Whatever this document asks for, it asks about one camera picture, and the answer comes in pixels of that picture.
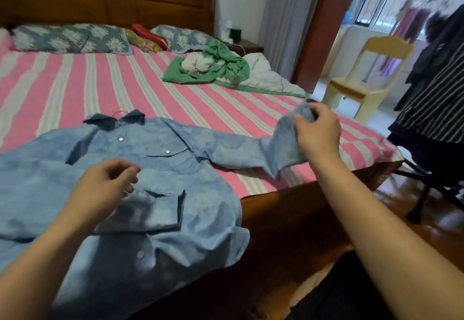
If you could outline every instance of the hand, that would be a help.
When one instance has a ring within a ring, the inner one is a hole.
[[[140,167],[122,159],[107,159],[90,166],[79,179],[57,220],[72,228],[92,233],[121,198],[134,191]]]
[[[321,160],[341,161],[338,149],[341,127],[338,118],[327,105],[311,103],[309,106],[318,114],[316,122],[310,123],[301,115],[295,115],[294,118],[300,149],[310,165]]]

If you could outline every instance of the gray curtain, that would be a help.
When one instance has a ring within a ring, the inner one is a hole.
[[[291,79],[317,0],[267,0],[259,44],[274,71]]]

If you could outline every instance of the pink striped bedsheet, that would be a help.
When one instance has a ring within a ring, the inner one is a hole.
[[[82,124],[94,113],[113,115],[115,107],[139,109],[147,117],[253,137],[270,136],[277,120],[302,101],[285,95],[247,93],[215,84],[179,85],[161,81],[175,57],[169,52],[132,56],[51,54],[11,50],[6,31],[0,48],[0,150],[13,149],[55,128]],[[402,156],[383,136],[340,118],[341,149],[352,169]],[[262,170],[216,168],[240,197],[315,181],[308,164],[285,169],[279,180]]]

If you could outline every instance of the blue floral pillowcase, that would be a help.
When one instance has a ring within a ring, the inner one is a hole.
[[[160,24],[150,32],[164,37],[167,40],[169,51],[176,54],[205,50],[213,39],[212,36],[199,30],[189,30],[188,28],[179,28],[166,24]]]
[[[107,24],[21,25],[13,30],[13,43],[19,51],[134,53],[125,30]]]

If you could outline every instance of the wooden door frame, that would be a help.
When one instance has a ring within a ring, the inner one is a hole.
[[[313,93],[352,0],[318,0],[292,83]]]

